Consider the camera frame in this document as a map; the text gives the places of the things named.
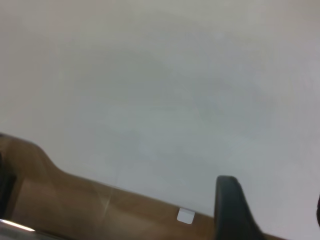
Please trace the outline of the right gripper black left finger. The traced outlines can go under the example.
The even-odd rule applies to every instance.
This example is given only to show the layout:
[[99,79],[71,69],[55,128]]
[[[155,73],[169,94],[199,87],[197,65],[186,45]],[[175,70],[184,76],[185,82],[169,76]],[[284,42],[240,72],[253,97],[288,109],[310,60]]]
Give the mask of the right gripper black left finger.
[[241,184],[233,176],[216,179],[214,202],[215,240],[264,240]]

